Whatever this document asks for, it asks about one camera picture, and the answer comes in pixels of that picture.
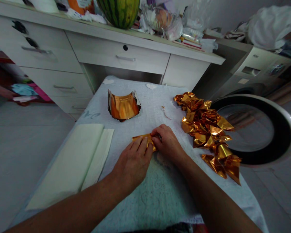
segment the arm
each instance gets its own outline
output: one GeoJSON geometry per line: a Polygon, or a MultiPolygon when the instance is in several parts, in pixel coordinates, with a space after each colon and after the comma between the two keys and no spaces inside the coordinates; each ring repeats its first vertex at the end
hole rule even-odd
{"type": "Polygon", "coordinates": [[[171,128],[160,125],[152,131],[153,141],[185,177],[195,204],[210,232],[261,232],[243,210],[185,153],[171,128]]]}
{"type": "Polygon", "coordinates": [[[102,181],[7,230],[15,232],[90,232],[146,177],[153,146],[147,138],[131,142],[102,181]]]}

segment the blue cloth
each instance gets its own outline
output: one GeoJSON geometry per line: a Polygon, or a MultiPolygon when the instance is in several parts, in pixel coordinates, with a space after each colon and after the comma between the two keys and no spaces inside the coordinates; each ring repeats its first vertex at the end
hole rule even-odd
{"type": "Polygon", "coordinates": [[[14,84],[11,86],[12,90],[20,95],[31,96],[31,95],[38,95],[37,92],[27,84],[14,84]]]}

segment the folded gold paper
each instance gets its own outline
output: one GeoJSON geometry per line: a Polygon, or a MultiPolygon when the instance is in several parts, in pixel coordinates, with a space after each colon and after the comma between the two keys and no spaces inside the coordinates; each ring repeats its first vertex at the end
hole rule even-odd
{"type": "Polygon", "coordinates": [[[143,138],[148,137],[148,141],[146,143],[146,147],[148,148],[149,147],[149,143],[152,143],[152,145],[153,145],[153,152],[157,151],[157,149],[156,149],[156,147],[155,147],[155,145],[153,143],[152,135],[151,134],[144,134],[144,135],[136,136],[136,137],[133,137],[132,140],[133,141],[136,141],[140,137],[143,137],[143,138]]]}
{"type": "Polygon", "coordinates": [[[113,118],[125,121],[138,115],[140,109],[136,92],[126,96],[116,96],[108,90],[108,110],[113,118]]]}
{"type": "Polygon", "coordinates": [[[182,129],[193,137],[194,148],[209,149],[213,155],[203,154],[202,159],[221,177],[227,174],[240,185],[239,166],[241,159],[234,155],[227,141],[232,140],[226,131],[234,131],[234,127],[216,110],[210,109],[211,101],[198,99],[192,92],[176,95],[177,102],[187,115],[182,119],[182,129]]]}

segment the floor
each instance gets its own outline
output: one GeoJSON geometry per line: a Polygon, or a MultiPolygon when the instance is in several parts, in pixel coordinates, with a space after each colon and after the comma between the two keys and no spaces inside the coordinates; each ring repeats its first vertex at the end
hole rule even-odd
{"type": "MultiPolygon", "coordinates": [[[[20,107],[0,97],[0,232],[14,219],[73,125],[56,105],[20,107]],[[20,184],[25,188],[18,189],[20,184]]],[[[270,169],[242,167],[241,173],[270,233],[291,233],[291,160],[270,169]]]]}
{"type": "Polygon", "coordinates": [[[34,190],[74,123],[55,104],[21,107],[0,97],[0,232],[34,190]]]}

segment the desk drawer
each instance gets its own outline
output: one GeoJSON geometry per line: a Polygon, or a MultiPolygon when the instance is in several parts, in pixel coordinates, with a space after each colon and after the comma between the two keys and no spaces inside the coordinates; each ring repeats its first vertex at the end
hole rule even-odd
{"type": "Polygon", "coordinates": [[[50,96],[50,98],[60,107],[65,113],[81,114],[86,109],[91,99],[89,98],[72,98],[50,96]]]}
{"type": "Polygon", "coordinates": [[[82,63],[164,74],[170,54],[66,31],[82,63]]]}
{"type": "Polygon", "coordinates": [[[92,98],[84,74],[21,67],[48,96],[92,98]]]}
{"type": "Polygon", "coordinates": [[[83,73],[64,30],[0,16],[0,49],[18,66],[83,73]],[[13,21],[20,22],[27,33],[13,28],[13,21]]]}

